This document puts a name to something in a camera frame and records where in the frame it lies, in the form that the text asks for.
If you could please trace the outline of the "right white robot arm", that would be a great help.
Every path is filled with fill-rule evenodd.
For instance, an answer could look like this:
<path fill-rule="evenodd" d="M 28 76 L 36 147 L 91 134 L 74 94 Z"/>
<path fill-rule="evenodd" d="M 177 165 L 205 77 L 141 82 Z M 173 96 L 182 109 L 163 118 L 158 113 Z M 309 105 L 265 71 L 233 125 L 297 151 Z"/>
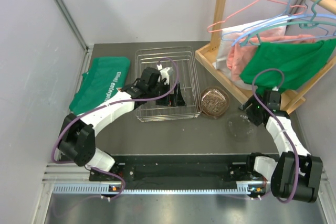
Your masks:
<path fill-rule="evenodd" d="M 240 106 L 248 120 L 256 126 L 263 125 L 272 137 L 279 158 L 251 153 L 245 174 L 252 180 L 263 176 L 270 182 L 270 191 L 281 201 L 297 200 L 313 203 L 317 200 L 323 162 L 301 144 L 289 114 L 281 109 L 281 94 L 265 90 L 254 94 Z"/>

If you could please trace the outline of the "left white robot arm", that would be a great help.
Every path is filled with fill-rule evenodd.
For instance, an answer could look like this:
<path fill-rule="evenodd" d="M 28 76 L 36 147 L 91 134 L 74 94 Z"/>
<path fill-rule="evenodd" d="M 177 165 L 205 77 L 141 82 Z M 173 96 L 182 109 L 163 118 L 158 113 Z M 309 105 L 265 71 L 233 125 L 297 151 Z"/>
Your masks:
<path fill-rule="evenodd" d="M 109 124 L 141 105 L 156 101 L 163 106 L 183 105 L 179 94 L 177 67 L 147 67 L 133 83 L 91 111 L 78 116 L 70 113 L 63 122 L 56 149 L 79 167 L 101 171 L 107 180 L 114 180 L 119 168 L 114 158 L 96 147 L 96 136 Z"/>

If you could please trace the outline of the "amber glass plate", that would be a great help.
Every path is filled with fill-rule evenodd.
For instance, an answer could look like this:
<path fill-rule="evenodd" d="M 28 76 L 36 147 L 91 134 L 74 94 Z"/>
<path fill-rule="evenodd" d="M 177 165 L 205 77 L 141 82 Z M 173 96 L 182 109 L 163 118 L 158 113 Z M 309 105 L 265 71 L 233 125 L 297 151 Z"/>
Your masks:
<path fill-rule="evenodd" d="M 202 114 L 213 119 L 224 115 L 230 105 L 228 94 L 220 87 L 208 87 L 201 92 Z"/>

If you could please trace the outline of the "clear glass plate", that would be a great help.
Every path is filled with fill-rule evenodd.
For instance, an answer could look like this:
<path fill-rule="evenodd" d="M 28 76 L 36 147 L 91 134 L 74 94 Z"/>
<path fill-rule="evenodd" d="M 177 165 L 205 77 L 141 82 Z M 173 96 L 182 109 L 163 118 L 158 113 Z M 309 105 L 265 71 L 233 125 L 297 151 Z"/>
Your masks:
<path fill-rule="evenodd" d="M 257 128 L 244 113 L 233 113 L 225 124 L 228 137 L 235 142 L 248 142 L 255 138 Z"/>

